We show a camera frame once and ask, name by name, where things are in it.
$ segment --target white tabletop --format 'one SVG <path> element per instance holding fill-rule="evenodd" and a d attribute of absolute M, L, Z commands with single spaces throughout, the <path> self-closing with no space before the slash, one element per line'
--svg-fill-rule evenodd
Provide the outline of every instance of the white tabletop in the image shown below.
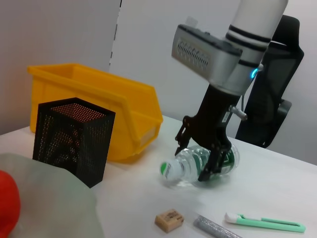
<path fill-rule="evenodd" d="M 229 177 L 196 185 L 166 187 L 159 166 L 173 158 L 181 122 L 164 117 L 159 136 L 133 165 L 107 163 L 104 180 L 92 188 L 107 238 L 204 237 L 192 231 L 196 213 L 243 238 L 315 238 L 317 236 L 317 166 L 235 139 L 240 165 Z M 29 128 L 0 136 L 0 153 L 32 157 Z M 175 208 L 185 216 L 182 228 L 165 234 L 154 225 L 156 214 Z M 227 224 L 225 212 L 256 215 L 306 226 L 304 234 Z"/>

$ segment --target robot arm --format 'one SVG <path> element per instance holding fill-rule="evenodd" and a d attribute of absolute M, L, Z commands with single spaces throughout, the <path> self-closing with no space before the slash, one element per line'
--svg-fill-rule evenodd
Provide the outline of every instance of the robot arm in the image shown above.
<path fill-rule="evenodd" d="M 187 147 L 190 138 L 211 151 L 199 181 L 221 172 L 231 148 L 226 126 L 232 113 L 247 118 L 236 104 L 255 78 L 287 3 L 241 0 L 224 40 L 185 25 L 176 30 L 172 56 L 210 83 L 198 113 L 184 117 L 175 138 L 176 154 Z"/>

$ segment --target blue indicator light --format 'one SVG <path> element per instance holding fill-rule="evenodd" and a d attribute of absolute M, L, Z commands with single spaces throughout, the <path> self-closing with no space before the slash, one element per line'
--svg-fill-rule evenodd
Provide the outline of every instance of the blue indicator light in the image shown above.
<path fill-rule="evenodd" d="M 252 72 L 251 72 L 251 78 L 252 79 L 254 79 L 255 78 L 255 76 L 257 75 L 257 72 L 258 72 L 259 70 L 256 68 L 255 70 L 253 70 Z"/>

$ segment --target plastic water bottle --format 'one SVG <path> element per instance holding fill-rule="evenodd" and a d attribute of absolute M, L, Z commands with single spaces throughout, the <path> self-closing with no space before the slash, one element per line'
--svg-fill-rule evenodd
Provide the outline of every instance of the plastic water bottle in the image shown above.
<path fill-rule="evenodd" d="M 199 145 L 186 148 L 179 152 L 175 159 L 165 161 L 160 166 L 160 174 L 167 181 L 179 179 L 188 182 L 197 181 L 201 171 L 208 162 L 210 150 Z M 240 155 L 237 148 L 232 145 L 223 161 L 220 175 L 232 172 L 240 161 Z"/>

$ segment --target red ball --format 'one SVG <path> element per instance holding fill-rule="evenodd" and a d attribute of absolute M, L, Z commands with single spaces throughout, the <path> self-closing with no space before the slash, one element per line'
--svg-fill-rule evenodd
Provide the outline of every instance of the red ball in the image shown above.
<path fill-rule="evenodd" d="M 0 171 L 0 238 L 7 238 L 19 220 L 21 209 L 18 187 L 14 179 Z"/>

